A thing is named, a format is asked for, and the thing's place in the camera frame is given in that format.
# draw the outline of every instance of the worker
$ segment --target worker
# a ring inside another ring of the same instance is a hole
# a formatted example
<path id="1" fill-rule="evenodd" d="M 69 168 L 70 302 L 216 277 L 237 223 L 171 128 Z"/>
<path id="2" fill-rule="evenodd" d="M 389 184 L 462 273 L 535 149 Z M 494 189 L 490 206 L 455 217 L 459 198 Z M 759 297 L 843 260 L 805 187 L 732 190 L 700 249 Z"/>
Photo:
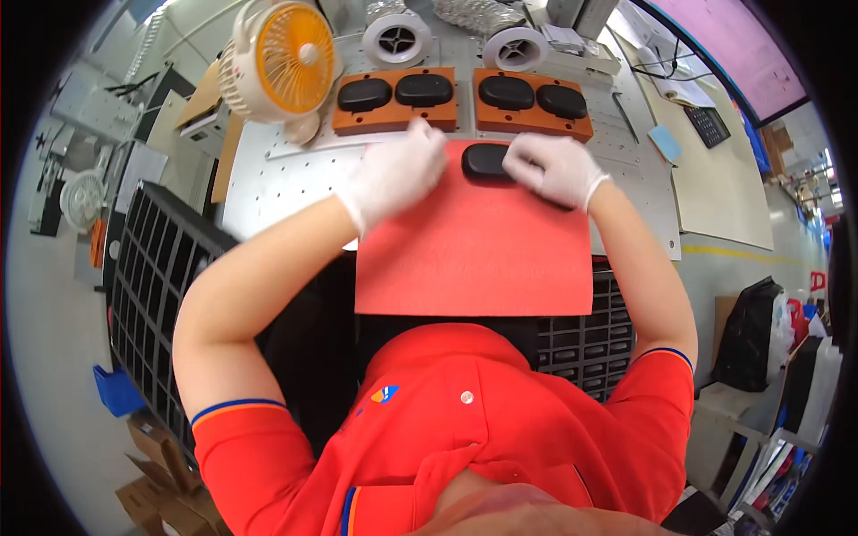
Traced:
<path id="1" fill-rule="evenodd" d="M 685 487 L 692 310 L 634 205 L 569 137 L 521 134 L 503 166 L 599 229 L 637 331 L 610 398 L 532 371 L 488 328 L 436 323 L 375 355 L 317 460 L 290 416 L 254 337 L 343 246 L 432 191 L 446 141 L 413 121 L 401 141 L 370 146 L 334 195 L 230 250 L 188 290 L 173 368 L 218 510 L 239 536 L 662 533 Z"/>

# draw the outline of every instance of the white glove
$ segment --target white glove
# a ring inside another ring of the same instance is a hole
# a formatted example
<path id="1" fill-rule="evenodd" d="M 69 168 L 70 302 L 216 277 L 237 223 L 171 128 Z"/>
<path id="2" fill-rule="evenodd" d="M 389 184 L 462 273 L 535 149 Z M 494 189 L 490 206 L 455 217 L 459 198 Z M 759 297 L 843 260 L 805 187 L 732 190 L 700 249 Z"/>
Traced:
<path id="1" fill-rule="evenodd" d="M 426 197 L 447 165 L 447 136 L 416 117 L 401 142 L 371 145 L 360 168 L 336 195 L 363 238 L 381 220 Z"/>
<path id="2" fill-rule="evenodd" d="M 601 181 L 611 180 L 587 148 L 568 136 L 517 136 L 504 157 L 504 170 L 540 196 L 584 212 Z"/>

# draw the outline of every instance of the red mat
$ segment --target red mat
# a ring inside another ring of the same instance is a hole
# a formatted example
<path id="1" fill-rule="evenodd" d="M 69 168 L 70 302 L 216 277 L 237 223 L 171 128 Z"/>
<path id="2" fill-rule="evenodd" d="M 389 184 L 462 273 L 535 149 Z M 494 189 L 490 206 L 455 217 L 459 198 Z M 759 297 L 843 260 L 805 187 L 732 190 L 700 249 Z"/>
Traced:
<path id="1" fill-rule="evenodd" d="M 420 204 L 358 247 L 354 312 L 405 316 L 575 316 L 593 306 L 587 214 L 522 186 L 474 186 L 462 151 Z"/>

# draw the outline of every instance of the calculator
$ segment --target calculator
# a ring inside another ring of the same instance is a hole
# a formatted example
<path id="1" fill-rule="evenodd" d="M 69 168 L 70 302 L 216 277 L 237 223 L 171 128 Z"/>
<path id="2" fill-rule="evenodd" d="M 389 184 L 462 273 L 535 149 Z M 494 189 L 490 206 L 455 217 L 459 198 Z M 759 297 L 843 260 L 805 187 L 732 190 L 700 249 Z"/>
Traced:
<path id="1" fill-rule="evenodd" d="M 713 148 L 730 137 L 730 131 L 727 130 L 727 126 L 724 125 L 715 108 L 683 107 L 707 149 Z"/>

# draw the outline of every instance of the yellow floor line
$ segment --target yellow floor line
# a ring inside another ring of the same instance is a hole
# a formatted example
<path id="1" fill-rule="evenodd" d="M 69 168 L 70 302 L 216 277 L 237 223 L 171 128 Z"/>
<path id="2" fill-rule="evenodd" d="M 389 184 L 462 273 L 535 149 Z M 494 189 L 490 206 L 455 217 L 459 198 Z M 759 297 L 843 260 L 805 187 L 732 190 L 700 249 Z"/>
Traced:
<path id="1" fill-rule="evenodd" d="M 695 245 L 682 244 L 683 253 L 709 253 L 710 255 L 732 256 L 740 259 L 748 259 L 751 261 L 760 262 L 780 262 L 783 264 L 794 264 L 797 266 L 809 266 L 801 259 L 794 259 L 786 256 L 769 256 L 760 255 L 759 253 L 751 253 L 749 251 L 729 250 L 727 248 L 719 248 L 711 245 Z"/>

